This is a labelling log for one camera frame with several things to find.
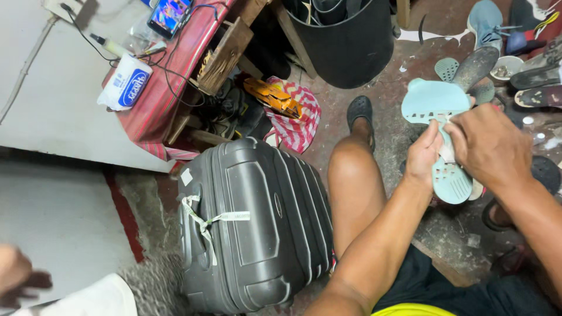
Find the luggage tag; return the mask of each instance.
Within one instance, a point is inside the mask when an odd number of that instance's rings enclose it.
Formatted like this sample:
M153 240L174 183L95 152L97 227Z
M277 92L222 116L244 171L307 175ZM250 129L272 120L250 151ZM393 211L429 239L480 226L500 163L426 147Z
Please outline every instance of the luggage tag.
M211 245L211 249L210 249L211 256L212 256L211 264L217 265L215 248L213 246L211 233L209 232L207 227L209 227L212 222L216 222L217 220L225 220L227 222L238 221L238 220L250 220L250 212L249 211L238 211L238 212L222 213L222 214L217 215L217 216L215 216L215 217L213 217L209 220L203 220L202 218L197 216L197 214L195 214L195 212L191 208L191 205L192 205L193 201L199 202L200 200L201 200L201 197L199 197L199 195L190 195L190 196L184 197L182 199L182 205L184 207L184 211L186 211L187 214L189 214L189 216L191 216L193 218L193 220L195 220L197 223L199 223L199 230L201 232L201 235L205 239L207 239L209 241L209 244Z

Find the black hard-shell suitcase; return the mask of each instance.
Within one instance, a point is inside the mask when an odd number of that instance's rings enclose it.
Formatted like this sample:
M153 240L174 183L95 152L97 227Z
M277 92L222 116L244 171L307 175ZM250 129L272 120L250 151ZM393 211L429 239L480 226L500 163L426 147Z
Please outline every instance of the black hard-shell suitcase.
M182 170L180 197L199 195L203 220L249 211L249 221L214 222L211 245L180 205L184 293L195 311L248 313L282 304L330 268L332 224L316 170L248 137L206 150Z

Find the blue sneaker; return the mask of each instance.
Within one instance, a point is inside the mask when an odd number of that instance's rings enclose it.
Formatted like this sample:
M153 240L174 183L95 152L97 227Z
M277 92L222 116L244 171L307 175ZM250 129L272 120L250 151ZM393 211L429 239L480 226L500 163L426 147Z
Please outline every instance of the blue sneaker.
M501 53L501 36L509 36L508 33L502 31L516 28L516 26L502 27L501 24L503 22L504 18L495 3L491 0L481 0L477 2L474 7L472 7L472 10L470 10L470 14L466 20L466 27L474 33L476 37L474 50L484 46L491 46L497 48Z

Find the smartphone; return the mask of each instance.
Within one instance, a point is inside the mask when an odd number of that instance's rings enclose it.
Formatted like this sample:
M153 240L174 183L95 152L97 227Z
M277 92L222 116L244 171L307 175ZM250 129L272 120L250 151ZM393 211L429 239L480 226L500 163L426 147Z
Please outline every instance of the smartphone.
M189 13L189 0L160 0L147 22L149 28L171 40Z

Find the white wall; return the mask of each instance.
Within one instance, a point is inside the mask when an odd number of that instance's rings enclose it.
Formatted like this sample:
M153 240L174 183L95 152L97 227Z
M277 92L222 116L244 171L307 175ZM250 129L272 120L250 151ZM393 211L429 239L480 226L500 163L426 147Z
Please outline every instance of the white wall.
M52 274L53 290L24 306L60 299L135 263L98 170L0 159L0 201L0 242L18 245L34 268Z
M84 34L118 42L149 12L140 0L88 0L86 6L96 2ZM20 0L17 6L0 19L0 108L49 18L39 0ZM164 162L133 144L115 114L96 104L109 68L74 26L56 22L0 125L0 146L168 172L173 161Z

